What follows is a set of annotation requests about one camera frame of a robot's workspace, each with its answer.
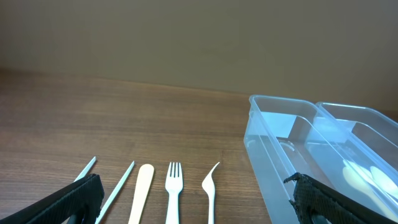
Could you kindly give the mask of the white plastic spoon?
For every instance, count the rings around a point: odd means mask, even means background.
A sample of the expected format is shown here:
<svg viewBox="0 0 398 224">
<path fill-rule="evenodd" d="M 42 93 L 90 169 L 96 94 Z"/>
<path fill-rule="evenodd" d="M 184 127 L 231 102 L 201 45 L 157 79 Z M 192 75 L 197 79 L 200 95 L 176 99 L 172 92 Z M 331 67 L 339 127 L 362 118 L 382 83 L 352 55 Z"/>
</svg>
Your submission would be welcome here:
<svg viewBox="0 0 398 224">
<path fill-rule="evenodd" d="M 397 198 L 398 188 L 392 179 L 390 179 L 383 171 L 374 166 L 371 166 L 371 173 L 373 175 L 373 179 L 378 186 L 381 187 L 381 189 L 383 189 L 389 195 Z"/>
<path fill-rule="evenodd" d="M 371 167 L 368 170 L 361 165 L 357 165 L 355 162 L 347 161 L 347 160 L 344 160 L 343 163 L 346 167 L 351 166 L 367 183 L 371 184 L 372 186 L 374 186 L 375 188 L 377 188 L 379 190 L 383 190 L 383 189 L 381 189 L 380 186 L 378 186 L 378 184 L 373 179 L 373 175 L 371 173 Z"/>
</svg>

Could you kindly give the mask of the white plastic fork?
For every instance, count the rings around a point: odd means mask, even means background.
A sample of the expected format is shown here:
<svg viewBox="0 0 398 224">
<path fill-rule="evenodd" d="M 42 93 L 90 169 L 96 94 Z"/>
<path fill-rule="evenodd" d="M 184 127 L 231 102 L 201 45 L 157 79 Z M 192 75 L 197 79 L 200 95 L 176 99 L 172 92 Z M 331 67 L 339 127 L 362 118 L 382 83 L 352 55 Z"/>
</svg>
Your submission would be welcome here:
<svg viewBox="0 0 398 224">
<path fill-rule="evenodd" d="M 183 189 L 182 166 L 179 162 L 170 162 L 165 180 L 165 189 L 169 194 L 166 224 L 179 224 L 179 194 Z"/>
</svg>

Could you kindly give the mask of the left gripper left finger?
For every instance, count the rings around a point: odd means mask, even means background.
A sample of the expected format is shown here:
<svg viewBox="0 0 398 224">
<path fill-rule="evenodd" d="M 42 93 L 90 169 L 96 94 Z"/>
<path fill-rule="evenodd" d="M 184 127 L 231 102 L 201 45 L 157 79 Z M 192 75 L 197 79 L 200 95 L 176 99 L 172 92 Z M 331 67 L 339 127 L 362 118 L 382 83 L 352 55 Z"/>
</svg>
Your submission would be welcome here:
<svg viewBox="0 0 398 224">
<path fill-rule="evenodd" d="M 100 215 L 104 189 L 98 174 L 89 174 L 1 219 L 2 224 L 94 223 Z"/>
</svg>

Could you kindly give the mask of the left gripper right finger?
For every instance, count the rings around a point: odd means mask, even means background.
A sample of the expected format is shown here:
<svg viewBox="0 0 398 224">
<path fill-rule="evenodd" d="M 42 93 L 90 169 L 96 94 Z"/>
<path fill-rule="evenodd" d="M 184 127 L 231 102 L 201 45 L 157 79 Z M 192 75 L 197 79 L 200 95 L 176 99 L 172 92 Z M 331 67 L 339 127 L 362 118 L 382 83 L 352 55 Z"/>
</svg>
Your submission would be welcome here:
<svg viewBox="0 0 398 224">
<path fill-rule="evenodd" d="M 290 181 L 295 188 L 289 202 L 300 224 L 397 224 L 306 174 L 296 172 L 283 183 Z"/>
</svg>

